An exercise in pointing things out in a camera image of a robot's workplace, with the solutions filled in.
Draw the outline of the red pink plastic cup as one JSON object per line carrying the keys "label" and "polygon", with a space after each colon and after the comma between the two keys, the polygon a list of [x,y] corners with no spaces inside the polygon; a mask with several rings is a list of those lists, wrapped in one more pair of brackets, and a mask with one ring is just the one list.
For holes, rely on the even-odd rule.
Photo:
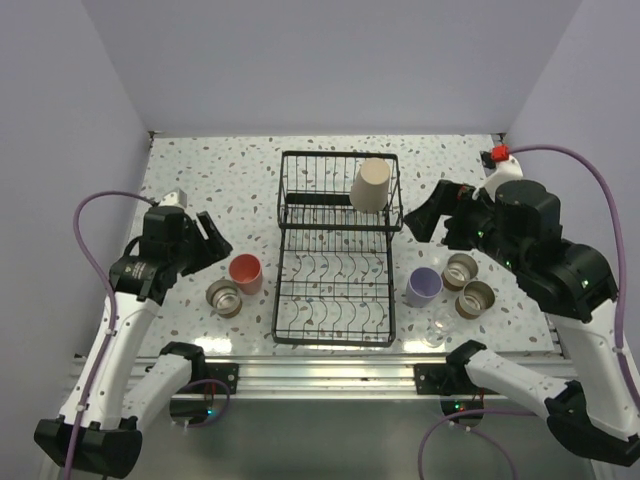
{"label": "red pink plastic cup", "polygon": [[229,275],[236,286],[247,295],[257,294],[262,287],[261,263],[252,254],[236,256],[229,265]]}

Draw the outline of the purple plastic cup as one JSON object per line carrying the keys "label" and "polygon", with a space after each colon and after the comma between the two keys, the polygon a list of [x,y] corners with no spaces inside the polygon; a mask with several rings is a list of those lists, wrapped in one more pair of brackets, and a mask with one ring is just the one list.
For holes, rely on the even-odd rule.
{"label": "purple plastic cup", "polygon": [[427,306],[443,289],[441,274],[428,267],[415,269],[408,277],[406,301],[411,307]]}

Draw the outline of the steel cup cork base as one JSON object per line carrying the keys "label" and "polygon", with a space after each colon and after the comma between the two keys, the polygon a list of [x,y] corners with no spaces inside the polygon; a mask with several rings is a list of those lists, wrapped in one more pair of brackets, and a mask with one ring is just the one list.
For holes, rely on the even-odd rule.
{"label": "steel cup cork base", "polygon": [[242,309],[239,290],[227,279],[213,282],[205,291],[205,299],[213,311],[222,318],[232,318]]}

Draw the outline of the beige plastic cup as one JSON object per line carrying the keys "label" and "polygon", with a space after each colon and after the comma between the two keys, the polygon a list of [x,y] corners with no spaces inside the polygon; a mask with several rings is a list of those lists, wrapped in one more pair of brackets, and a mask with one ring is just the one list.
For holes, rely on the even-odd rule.
{"label": "beige plastic cup", "polygon": [[362,213],[376,213],[387,204],[391,169],[382,158],[367,159],[359,168],[352,184],[351,205]]}

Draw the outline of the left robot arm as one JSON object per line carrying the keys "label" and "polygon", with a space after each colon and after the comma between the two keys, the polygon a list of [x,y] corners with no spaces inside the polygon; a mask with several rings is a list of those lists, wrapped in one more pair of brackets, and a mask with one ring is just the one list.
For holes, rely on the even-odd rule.
{"label": "left robot arm", "polygon": [[114,479],[133,470],[143,431],[180,390],[211,382],[204,351],[170,342],[133,388],[127,387],[142,340],[167,292],[186,277],[226,259],[232,246],[206,212],[151,207],[136,239],[110,268],[107,297],[94,344],[67,401],[38,422],[34,440],[58,466]]}

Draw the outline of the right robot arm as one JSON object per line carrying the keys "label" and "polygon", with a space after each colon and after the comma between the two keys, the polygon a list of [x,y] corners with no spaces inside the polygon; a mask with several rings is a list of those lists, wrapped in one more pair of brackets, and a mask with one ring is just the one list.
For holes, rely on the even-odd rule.
{"label": "right robot arm", "polygon": [[561,202],[530,180],[510,180],[494,194],[448,180],[404,218],[419,243],[442,222],[442,242],[478,250],[505,267],[518,287],[548,314],[578,375],[538,374],[486,345],[468,340],[446,357],[445,383],[499,393],[543,419],[554,438],[583,458],[629,467],[639,458],[639,408],[624,380],[638,376],[618,362],[615,308],[622,295],[605,257],[562,236]]}

